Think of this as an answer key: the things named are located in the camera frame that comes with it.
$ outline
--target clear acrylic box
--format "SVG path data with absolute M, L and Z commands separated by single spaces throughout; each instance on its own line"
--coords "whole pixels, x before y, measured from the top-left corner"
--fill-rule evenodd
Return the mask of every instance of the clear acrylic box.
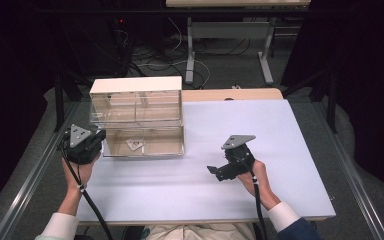
M 183 155 L 181 77 L 96 79 L 90 121 L 107 132 L 107 156 Z

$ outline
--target white table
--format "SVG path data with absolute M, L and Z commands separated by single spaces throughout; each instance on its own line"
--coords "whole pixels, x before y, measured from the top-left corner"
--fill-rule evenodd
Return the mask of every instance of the white table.
M 311 0 L 166 0 L 167 7 L 286 7 L 308 6 Z M 193 82 L 195 52 L 193 38 L 253 38 L 265 39 L 263 51 L 258 52 L 266 84 L 274 84 L 267 56 L 273 39 L 276 18 L 269 22 L 192 22 L 188 18 L 188 62 L 185 81 Z
M 236 134 L 256 135 L 248 147 L 266 163 L 274 192 L 300 216 L 335 216 L 286 100 L 184 102 L 183 110 L 185 156 L 102 157 L 95 164 L 88 192 L 109 225 L 257 221 L 255 199 L 241 182 L 219 182 L 207 170 L 227 164 L 221 146 Z M 84 199 L 77 217 L 98 221 Z

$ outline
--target triangular metal plate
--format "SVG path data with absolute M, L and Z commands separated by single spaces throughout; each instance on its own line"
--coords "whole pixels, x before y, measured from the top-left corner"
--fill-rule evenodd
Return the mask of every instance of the triangular metal plate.
M 231 135 L 223 144 L 221 149 L 232 149 L 249 142 L 255 138 L 255 135 Z
M 83 129 L 74 124 L 71 125 L 71 136 L 70 136 L 70 147 L 74 148 L 79 143 L 83 142 L 86 138 L 88 138 L 92 134 L 91 131 Z

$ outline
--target hand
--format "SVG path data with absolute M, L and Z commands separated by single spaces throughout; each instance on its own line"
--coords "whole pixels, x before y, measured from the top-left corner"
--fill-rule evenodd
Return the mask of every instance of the hand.
M 92 175 L 93 165 L 100 156 L 101 153 L 98 153 L 91 163 L 85 165 L 77 165 L 75 163 L 69 162 L 71 167 L 73 167 L 77 177 L 79 177 L 79 174 L 77 173 L 77 167 L 79 167 L 80 179 L 84 187 L 86 187 L 87 183 L 89 182 L 89 179 Z M 77 187 L 78 184 L 76 179 L 74 178 L 73 174 L 71 174 L 70 169 L 68 168 L 64 159 L 62 159 L 62 166 L 64 169 L 65 180 L 67 181 L 67 194 L 65 195 L 65 198 L 61 203 L 58 212 L 76 216 L 82 193 Z
M 273 193 L 270 188 L 266 165 L 256 159 L 254 165 L 252 166 L 252 171 L 258 179 L 258 189 L 260 191 L 261 204 L 263 204 L 264 208 L 270 210 L 278 203 L 280 203 L 280 199 Z M 251 195 L 255 196 L 254 183 L 252 181 L 251 173 L 248 172 L 240 174 L 237 176 L 237 178 L 241 180 L 246 190 L 248 190 Z

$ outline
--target small object in box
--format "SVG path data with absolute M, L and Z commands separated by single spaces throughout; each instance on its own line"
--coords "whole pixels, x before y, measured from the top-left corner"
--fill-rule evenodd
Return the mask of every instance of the small object in box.
M 135 151 L 138 148 L 141 148 L 146 144 L 145 139 L 140 138 L 129 138 L 126 140 L 127 145 L 129 145 L 132 151 Z

